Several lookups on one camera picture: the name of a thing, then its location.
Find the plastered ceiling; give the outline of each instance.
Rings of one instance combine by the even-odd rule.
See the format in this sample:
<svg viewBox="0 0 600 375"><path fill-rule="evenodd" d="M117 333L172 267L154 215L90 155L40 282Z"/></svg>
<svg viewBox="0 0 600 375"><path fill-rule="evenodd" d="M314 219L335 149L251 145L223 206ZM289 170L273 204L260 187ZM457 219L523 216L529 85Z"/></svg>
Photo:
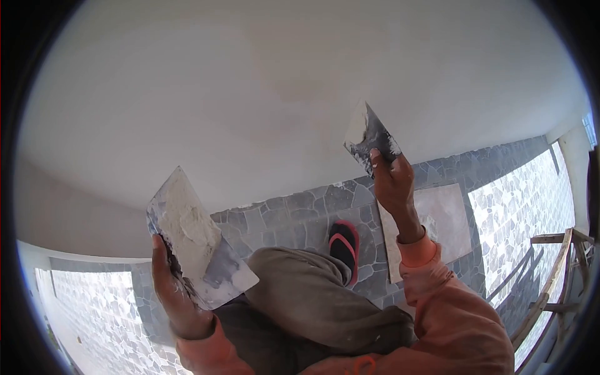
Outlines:
<svg viewBox="0 0 600 375"><path fill-rule="evenodd" d="M181 165L212 212L364 175L342 146L360 97L417 163L544 134L582 95L526 1L88 1L21 150L134 208Z"/></svg>

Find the wooden ladder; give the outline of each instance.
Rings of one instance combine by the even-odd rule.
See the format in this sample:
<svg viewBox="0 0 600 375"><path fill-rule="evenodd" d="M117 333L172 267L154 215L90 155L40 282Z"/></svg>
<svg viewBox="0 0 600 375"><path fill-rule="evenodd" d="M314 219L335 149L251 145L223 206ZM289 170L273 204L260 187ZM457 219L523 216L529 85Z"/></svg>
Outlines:
<svg viewBox="0 0 600 375"><path fill-rule="evenodd" d="M570 312L577 312L579 309L579 304L575 303L564 303L565 294L567 290L567 284L569 280L569 275L571 271L576 266L579 266L581 271L581 277L583 279L583 291L585 291L590 282L590 269L588 263L588 252L589 249L586 250L585 242L593 245L593 239L581 233L577 229L568 228L564 233L555 233L549 235L537 235L531 238L532 244L561 244L558 256L554 261L554 265L550 270L550 274L548 276L548 280L544 284L544 287L540 291L537 301L532 302L529 305L529 313L521 323L521 325L515 330L515 332L511 335L512 347L516 351L519 346L523 343L529 332L531 332L534 324L538 321L539 316L542 311L550 311L552 312L551 320L548 321L540 339L535 344L527 358L523 361L521 367L517 370L519 372L524 365L528 362L530 357L535 353L539 343L541 342L541 338L544 337L548 329L550 328L550 323L554 317L557 315L558 318L558 333L557 333L557 342L560 343L563 341L565 336L565 314ZM576 262L571 264L571 244L575 248L575 256ZM560 296L558 302L555 304L549 304L548 300L550 298L550 288L556 281L559 276L559 270L561 269L560 264L565 262L565 277L563 280L562 291L560 292Z"/></svg>

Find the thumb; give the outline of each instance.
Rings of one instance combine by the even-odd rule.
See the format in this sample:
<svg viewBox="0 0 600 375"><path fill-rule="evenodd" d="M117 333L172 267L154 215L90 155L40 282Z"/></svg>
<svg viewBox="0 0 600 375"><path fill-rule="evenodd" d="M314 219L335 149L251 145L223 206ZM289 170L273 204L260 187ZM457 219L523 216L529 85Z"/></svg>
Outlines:
<svg viewBox="0 0 600 375"><path fill-rule="evenodd" d="M155 287L171 279L171 269L167 260L167 248L161 236L152 236L152 278Z"/></svg>
<svg viewBox="0 0 600 375"><path fill-rule="evenodd" d="M406 160L404 154L400 154L392 162L392 169L390 170L390 174L395 180L412 178L412 176L414 175L414 171L412 169L412 166L410 166L409 161Z"/></svg>
<svg viewBox="0 0 600 375"><path fill-rule="evenodd" d="M383 158L381 152L379 152L378 149L373 148L371 149L370 155L375 182L390 181L392 176L389 174L389 163Z"/></svg>

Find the drywall trowel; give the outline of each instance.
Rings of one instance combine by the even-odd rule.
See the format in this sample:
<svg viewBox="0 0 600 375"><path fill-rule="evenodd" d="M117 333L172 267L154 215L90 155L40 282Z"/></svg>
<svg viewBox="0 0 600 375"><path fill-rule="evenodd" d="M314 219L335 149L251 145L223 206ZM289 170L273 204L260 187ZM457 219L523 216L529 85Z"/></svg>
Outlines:
<svg viewBox="0 0 600 375"><path fill-rule="evenodd" d="M148 204L146 220L150 233L163 238L171 273L198 308L214 310L258 283L204 211L181 167Z"/></svg>
<svg viewBox="0 0 600 375"><path fill-rule="evenodd" d="M354 109L344 138L344 147L371 178L373 178L373 168L371 168L369 152L372 148L377 148L383 158L390 163L402 153L394 138L364 100L360 100Z"/></svg>

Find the orange long-sleeve shirt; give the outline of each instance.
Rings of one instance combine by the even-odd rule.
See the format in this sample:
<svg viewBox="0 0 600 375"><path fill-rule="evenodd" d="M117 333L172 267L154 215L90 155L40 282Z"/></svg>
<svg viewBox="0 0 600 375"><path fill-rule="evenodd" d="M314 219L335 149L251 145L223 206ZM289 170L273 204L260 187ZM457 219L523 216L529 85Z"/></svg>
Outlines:
<svg viewBox="0 0 600 375"><path fill-rule="evenodd" d="M416 307L419 341L386 356L327 358L302 374L513 373L514 352L500 317L440 261L441 246L425 235L398 247L406 301ZM215 319L215 332L209 338L178 339L182 364L202 374L253 374Z"/></svg>

